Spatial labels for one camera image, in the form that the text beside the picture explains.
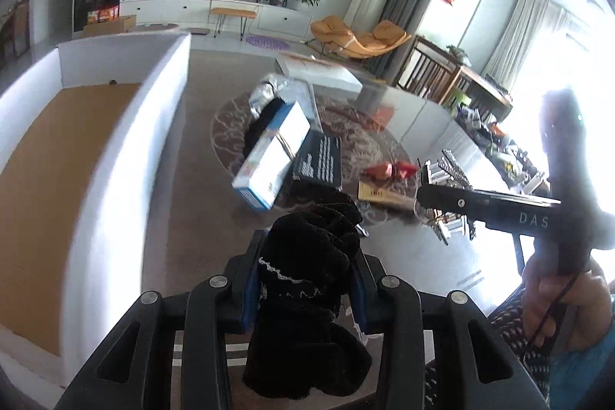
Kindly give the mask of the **person's right hand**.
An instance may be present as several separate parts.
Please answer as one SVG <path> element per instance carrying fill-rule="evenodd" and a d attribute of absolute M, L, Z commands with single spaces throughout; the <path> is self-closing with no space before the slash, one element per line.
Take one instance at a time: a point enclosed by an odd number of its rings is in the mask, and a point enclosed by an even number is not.
<path fill-rule="evenodd" d="M 522 281 L 522 326 L 531 345 L 543 347 L 559 332 L 561 310 L 577 312 L 564 353 L 582 352 L 595 347 L 611 330 L 613 312 L 610 287 L 599 264 L 589 259 L 589 269 L 583 272 L 571 288 L 546 315 L 552 303 L 574 278 L 574 275 L 545 275 L 544 259 L 533 254 L 525 266 Z"/>

